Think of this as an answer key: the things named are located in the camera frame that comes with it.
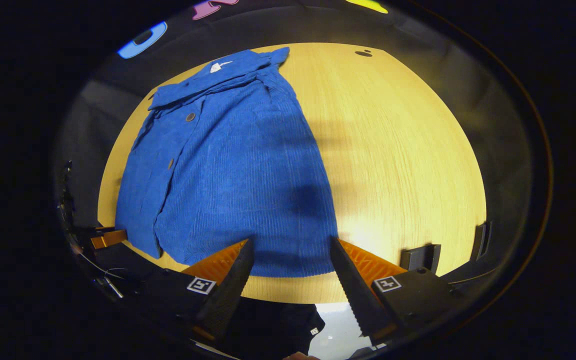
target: wire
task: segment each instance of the wire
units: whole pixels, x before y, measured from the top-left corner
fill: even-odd
[[[491,274],[491,273],[492,273],[493,271],[495,271],[496,269],[497,269],[497,268],[494,268],[494,269],[492,269],[492,270],[490,270],[490,271],[484,272],[484,273],[479,274],[479,275],[477,275],[477,276],[473,276],[473,277],[471,277],[471,278],[465,278],[464,280],[449,282],[448,284],[450,284],[450,285],[461,284],[461,283],[465,283],[465,282],[467,282],[467,281],[471,281],[471,280],[475,280],[475,279],[478,279],[478,278],[482,278],[482,277],[484,277],[484,276],[486,276],[486,275]]]
[[[125,280],[125,278],[123,278],[123,277],[121,277],[121,276],[119,276],[119,275],[115,275],[114,273],[110,273],[110,272],[109,272],[109,271],[111,271],[111,270],[117,270],[117,269],[124,269],[124,270],[126,270],[125,268],[112,268],[112,269],[107,269],[107,270],[105,270],[105,269],[100,268],[100,267],[99,267],[97,264],[95,264],[94,262],[92,262],[92,261],[91,261],[89,258],[87,258],[86,255],[84,255],[83,253],[80,253],[80,255],[81,255],[84,259],[86,259],[86,261],[89,262],[92,266],[94,266],[95,268],[99,269],[99,271],[103,272],[104,274],[110,275],[110,276],[114,276],[114,277],[117,278],[117,279]]]

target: blue sticker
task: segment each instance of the blue sticker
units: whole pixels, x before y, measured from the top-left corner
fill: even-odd
[[[142,51],[148,49],[158,39],[160,39],[160,37],[162,37],[162,35],[164,35],[164,33],[166,32],[166,29],[167,25],[165,21],[160,22],[157,25],[154,25],[153,27],[150,28],[150,32],[152,33],[150,35],[150,38],[140,43],[139,45],[137,45],[134,40],[130,41],[124,47],[122,47],[121,50],[117,51],[117,54],[119,54],[119,56],[124,59],[130,59],[132,57],[136,57]]]

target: person's hand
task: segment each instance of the person's hand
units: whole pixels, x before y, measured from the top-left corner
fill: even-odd
[[[320,358],[314,356],[306,356],[301,351],[297,351],[288,357],[284,357],[282,360],[320,360]]]

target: wooden table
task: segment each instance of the wooden table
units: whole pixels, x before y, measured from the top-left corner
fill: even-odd
[[[293,43],[254,51],[284,46],[290,55],[279,72],[297,94],[317,141],[339,237],[394,264],[402,249],[441,244],[439,276],[466,263],[475,227],[486,220],[486,199],[473,149],[441,98],[377,48]],[[180,83],[203,66],[161,85]],[[128,154],[155,91],[134,110],[106,163],[98,200],[103,226],[115,223]],[[160,267],[188,267],[167,253],[154,259],[125,243]],[[242,296],[284,303],[347,301],[334,272],[303,278],[250,276]]]

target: dark background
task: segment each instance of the dark background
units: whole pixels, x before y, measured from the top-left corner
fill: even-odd
[[[50,206],[50,148],[103,55],[181,1],[0,3],[0,358],[189,358],[122,317],[74,266]],[[539,250],[494,305],[412,358],[576,359],[576,2],[419,3],[490,48],[541,112],[555,198]]]

